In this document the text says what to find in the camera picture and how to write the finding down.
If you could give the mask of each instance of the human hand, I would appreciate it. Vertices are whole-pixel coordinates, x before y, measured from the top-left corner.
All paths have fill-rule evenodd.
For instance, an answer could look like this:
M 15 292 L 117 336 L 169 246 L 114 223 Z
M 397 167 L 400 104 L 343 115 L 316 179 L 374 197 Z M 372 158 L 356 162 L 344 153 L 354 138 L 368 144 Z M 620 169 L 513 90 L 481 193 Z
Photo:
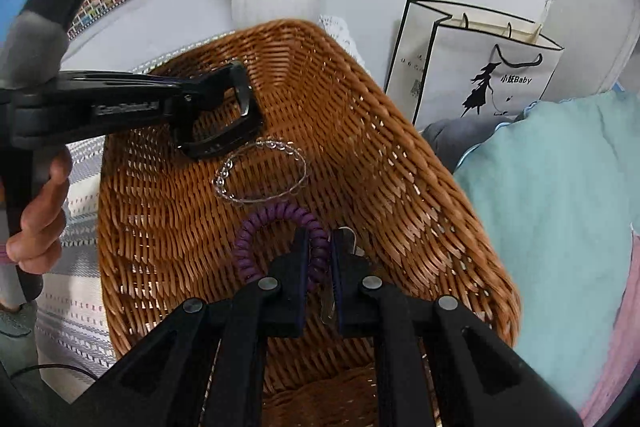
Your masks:
M 62 205 L 69 190 L 71 167 L 71 155 L 65 147 L 51 162 L 49 181 L 22 211 L 22 231 L 7 240 L 7 257 L 25 272 L 46 273 L 60 258 L 59 238 L 66 226 Z

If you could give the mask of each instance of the woven rattan basket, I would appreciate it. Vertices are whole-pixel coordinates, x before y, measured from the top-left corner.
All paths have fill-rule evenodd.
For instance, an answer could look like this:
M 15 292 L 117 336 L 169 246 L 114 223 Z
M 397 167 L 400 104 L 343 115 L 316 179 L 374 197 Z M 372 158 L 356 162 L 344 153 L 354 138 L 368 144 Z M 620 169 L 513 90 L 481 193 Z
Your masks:
M 189 77 L 232 59 L 248 68 L 263 136 L 290 140 L 305 155 L 308 184 L 292 199 L 327 230 L 351 227 L 383 277 L 407 294 L 455 295 L 513 344 L 516 288 L 465 195 L 363 69 L 315 25 L 278 21 L 186 52 L 154 73 Z M 229 98 L 200 129 L 224 124 L 235 110 Z M 219 300 L 240 287 L 230 252 L 251 209 L 216 196 L 221 162 L 186 162 L 163 126 L 107 138 L 98 249 L 119 355 L 186 298 Z M 273 156 L 234 175 L 287 184 L 295 172 L 286 156 Z M 292 230 L 283 223 L 258 234 L 262 267 L 287 251 Z M 302 339 L 270 341 L 265 425 L 375 423 L 372 348 L 337 338 L 319 307 L 319 295 L 310 295 Z

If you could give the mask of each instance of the shopping bag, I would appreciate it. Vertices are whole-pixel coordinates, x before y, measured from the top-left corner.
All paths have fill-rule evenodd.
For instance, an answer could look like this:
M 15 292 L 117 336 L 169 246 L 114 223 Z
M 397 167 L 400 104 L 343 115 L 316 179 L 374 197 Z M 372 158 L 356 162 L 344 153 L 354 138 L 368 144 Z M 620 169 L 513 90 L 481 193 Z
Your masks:
M 516 116 L 540 99 L 562 51 L 515 15 L 407 0 L 385 92 L 419 131 L 444 118 Z

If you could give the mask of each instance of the metal bolt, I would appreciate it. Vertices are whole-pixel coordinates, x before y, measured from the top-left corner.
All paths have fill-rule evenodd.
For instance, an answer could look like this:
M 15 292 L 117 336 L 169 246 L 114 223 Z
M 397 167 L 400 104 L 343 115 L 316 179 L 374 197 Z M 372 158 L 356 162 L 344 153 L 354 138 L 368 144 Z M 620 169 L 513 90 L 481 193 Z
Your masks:
M 362 285 L 367 290 L 377 290 L 382 287 L 382 279 L 375 275 L 369 275 L 362 280 Z
M 188 299 L 182 305 L 182 309 L 187 313 L 198 313 L 202 309 L 202 301 L 200 299 Z
M 455 310 L 458 307 L 458 300 L 451 295 L 443 295 L 438 299 L 438 306 L 447 311 Z
M 261 290 L 274 290 L 278 287 L 278 280 L 275 277 L 263 277 L 258 281 Z

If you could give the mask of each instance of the pink fabric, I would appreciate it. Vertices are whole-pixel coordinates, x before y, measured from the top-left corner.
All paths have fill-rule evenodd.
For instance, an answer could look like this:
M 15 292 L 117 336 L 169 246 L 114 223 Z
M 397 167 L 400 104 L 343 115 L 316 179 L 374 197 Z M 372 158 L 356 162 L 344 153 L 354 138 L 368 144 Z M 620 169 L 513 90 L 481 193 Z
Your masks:
M 580 411 L 584 427 L 607 412 L 640 360 L 640 236 L 634 235 L 631 268 L 625 294 L 609 343 L 607 362 L 600 381 Z

